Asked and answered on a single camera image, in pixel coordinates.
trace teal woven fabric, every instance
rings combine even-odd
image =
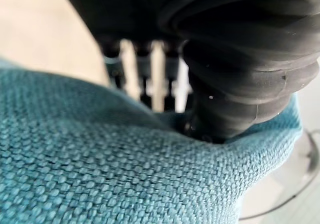
[[[227,144],[175,133],[124,94],[0,70],[0,223],[237,223],[290,154],[295,98]]]

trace fabric weave texture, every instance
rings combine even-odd
[[[301,133],[296,99],[226,144],[174,132],[124,94],[0,70],[0,223],[237,223]]]

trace beige floor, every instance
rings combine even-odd
[[[99,48],[68,0],[0,0],[0,57],[108,83]]]

